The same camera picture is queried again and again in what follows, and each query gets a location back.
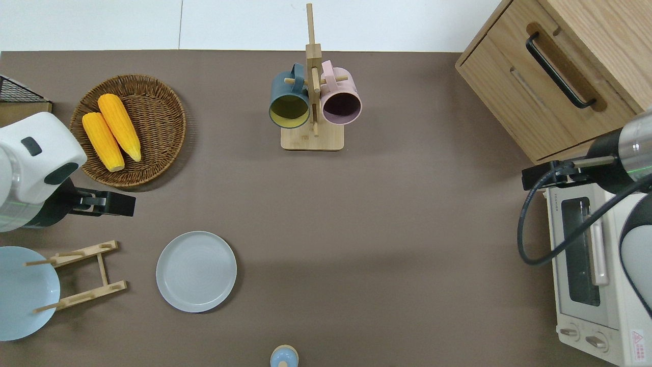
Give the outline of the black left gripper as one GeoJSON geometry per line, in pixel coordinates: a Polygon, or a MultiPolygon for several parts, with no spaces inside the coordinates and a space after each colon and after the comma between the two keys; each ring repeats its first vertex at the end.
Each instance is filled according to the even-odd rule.
{"type": "Polygon", "coordinates": [[[132,218],[137,198],[114,191],[98,191],[77,188],[72,214],[100,217],[123,216],[132,218]]]}

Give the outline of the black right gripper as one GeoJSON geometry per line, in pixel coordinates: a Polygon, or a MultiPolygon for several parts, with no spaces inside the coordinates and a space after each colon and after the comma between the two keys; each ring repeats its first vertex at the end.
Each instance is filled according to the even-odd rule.
{"type": "Polygon", "coordinates": [[[522,188],[524,191],[545,188],[571,188],[579,182],[571,179],[575,169],[570,161],[552,160],[522,170],[522,188]]]}

